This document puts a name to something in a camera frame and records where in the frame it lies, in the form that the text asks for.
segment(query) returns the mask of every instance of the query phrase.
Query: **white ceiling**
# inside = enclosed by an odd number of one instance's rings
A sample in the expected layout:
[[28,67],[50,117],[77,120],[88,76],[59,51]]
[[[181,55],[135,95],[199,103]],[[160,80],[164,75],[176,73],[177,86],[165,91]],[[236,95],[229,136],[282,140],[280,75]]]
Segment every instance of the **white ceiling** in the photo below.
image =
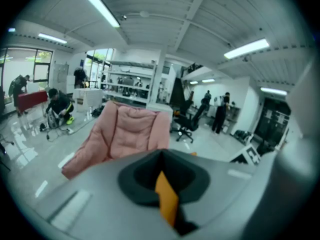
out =
[[[17,33],[53,31],[73,51],[159,48],[168,40],[169,55],[203,64],[215,78],[250,76],[260,86],[286,90],[313,53],[312,35],[291,0],[103,1],[119,21],[127,16],[120,29],[112,28],[87,0],[33,0],[18,17],[23,21]],[[142,18],[141,11],[150,16]],[[224,57],[261,38],[270,49],[252,54],[249,62]]]

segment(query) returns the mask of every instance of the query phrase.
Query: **red table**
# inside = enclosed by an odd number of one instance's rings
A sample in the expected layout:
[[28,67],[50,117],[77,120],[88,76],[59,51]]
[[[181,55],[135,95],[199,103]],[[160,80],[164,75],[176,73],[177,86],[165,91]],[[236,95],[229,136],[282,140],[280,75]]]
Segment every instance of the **red table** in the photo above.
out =
[[44,103],[48,100],[48,95],[45,90],[40,90],[33,93],[23,93],[18,96],[18,108],[21,112],[31,109],[32,107]]

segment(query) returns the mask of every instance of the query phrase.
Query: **pink armchair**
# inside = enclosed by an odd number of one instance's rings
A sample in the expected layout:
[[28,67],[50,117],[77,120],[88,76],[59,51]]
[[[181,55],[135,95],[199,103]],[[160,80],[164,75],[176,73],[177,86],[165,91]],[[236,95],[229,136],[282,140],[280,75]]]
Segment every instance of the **pink armchair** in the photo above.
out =
[[71,179],[90,166],[143,151],[169,147],[170,118],[108,101],[88,138],[62,168]]

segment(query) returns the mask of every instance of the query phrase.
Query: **shiny white floor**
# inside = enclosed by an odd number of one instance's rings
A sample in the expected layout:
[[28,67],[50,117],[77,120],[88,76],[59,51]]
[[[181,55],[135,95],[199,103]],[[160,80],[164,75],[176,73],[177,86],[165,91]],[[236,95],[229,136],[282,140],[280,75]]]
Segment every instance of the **shiny white floor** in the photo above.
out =
[[[17,115],[0,124],[0,133],[14,145],[1,142],[6,148],[7,156],[0,154],[1,160],[11,171],[0,165],[0,172],[8,187],[15,195],[23,199],[31,207],[48,195],[67,179],[61,174],[62,166],[74,155],[75,151],[88,137],[95,119],[87,117],[85,113],[73,113],[75,121],[70,128],[75,131],[66,135],[52,130],[49,133],[50,141],[45,132],[39,131],[44,122],[40,107],[33,108],[27,115],[30,129],[20,126]],[[194,142],[181,138],[176,141],[177,132],[170,135],[170,149],[182,152],[197,152],[204,158],[229,161],[229,158],[244,146],[231,136],[221,133],[214,135],[208,125],[204,123],[193,132]]]

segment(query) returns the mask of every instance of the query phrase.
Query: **person crouching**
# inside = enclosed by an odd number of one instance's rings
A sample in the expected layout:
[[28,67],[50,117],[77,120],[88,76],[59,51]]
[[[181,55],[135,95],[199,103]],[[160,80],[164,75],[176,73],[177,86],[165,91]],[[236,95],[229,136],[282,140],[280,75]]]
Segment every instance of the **person crouching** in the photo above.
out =
[[70,114],[74,110],[74,106],[68,96],[55,88],[50,89],[48,94],[51,101],[45,110],[45,116],[52,109],[57,115],[63,117],[67,125],[70,125],[75,118]]

